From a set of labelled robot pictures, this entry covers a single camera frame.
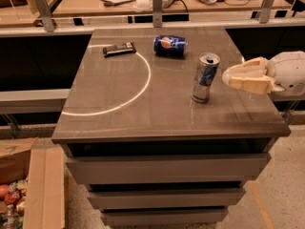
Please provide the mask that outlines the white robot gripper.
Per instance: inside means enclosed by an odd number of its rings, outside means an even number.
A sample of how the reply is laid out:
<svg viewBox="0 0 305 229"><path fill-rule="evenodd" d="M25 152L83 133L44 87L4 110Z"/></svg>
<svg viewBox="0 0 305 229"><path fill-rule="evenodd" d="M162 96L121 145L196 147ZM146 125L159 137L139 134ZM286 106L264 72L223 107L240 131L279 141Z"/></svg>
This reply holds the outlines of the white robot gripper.
<svg viewBox="0 0 305 229"><path fill-rule="evenodd" d="M305 52L281 52L269 62L264 57L253 58L228 68L222 80L229 87L252 94L304 95Z"/></svg>

